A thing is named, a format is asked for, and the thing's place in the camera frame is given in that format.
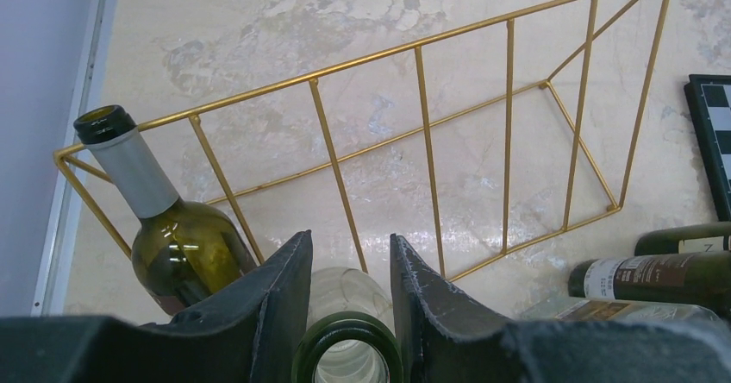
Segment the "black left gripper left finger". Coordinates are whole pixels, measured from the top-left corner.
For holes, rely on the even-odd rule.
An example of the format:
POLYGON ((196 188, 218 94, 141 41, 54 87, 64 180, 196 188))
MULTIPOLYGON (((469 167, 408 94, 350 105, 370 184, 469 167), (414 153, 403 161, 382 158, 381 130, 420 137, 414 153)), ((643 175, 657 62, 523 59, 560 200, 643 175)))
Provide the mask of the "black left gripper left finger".
POLYGON ((4 382, 287 382, 307 323, 313 243, 296 233, 262 266, 166 324, 108 316, 1 322, 4 382))

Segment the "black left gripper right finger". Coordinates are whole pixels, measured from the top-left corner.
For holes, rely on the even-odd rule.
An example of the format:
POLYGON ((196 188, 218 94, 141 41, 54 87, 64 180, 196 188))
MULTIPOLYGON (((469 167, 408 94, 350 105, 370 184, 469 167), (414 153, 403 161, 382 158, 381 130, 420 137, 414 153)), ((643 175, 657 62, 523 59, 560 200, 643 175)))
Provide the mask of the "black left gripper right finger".
POLYGON ((730 334, 701 321, 515 321, 390 236, 395 335, 408 382, 727 382, 730 334))

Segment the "clear round glass bottle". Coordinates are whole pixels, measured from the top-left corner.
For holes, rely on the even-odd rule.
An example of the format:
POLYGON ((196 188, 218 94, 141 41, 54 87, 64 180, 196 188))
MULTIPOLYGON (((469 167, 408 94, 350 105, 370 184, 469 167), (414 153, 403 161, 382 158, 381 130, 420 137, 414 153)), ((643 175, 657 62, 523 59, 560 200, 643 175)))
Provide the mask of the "clear round glass bottle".
POLYGON ((367 273, 327 267, 311 277, 307 329, 293 382, 404 382, 389 294, 367 273))

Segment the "olive bottle silver neck foil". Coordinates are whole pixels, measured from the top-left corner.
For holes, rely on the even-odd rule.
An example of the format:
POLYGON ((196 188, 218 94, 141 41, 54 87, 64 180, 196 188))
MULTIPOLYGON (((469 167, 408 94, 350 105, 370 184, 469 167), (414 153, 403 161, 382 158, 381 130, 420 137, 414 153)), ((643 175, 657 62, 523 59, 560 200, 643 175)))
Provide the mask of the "olive bottle silver neck foil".
POLYGON ((131 247, 134 274, 166 314, 176 315, 256 268, 226 214, 182 199, 122 106, 86 112, 73 127, 140 221, 131 247))

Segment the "clear square bottle black cap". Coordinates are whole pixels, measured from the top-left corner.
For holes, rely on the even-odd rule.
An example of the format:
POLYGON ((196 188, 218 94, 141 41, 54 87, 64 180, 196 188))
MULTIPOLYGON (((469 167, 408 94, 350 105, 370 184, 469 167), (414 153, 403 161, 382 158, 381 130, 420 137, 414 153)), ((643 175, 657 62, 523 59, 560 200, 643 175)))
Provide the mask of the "clear square bottle black cap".
POLYGON ((698 305, 658 302, 602 300, 551 297, 525 310, 522 320, 551 319, 559 321, 720 321, 713 312, 698 305))

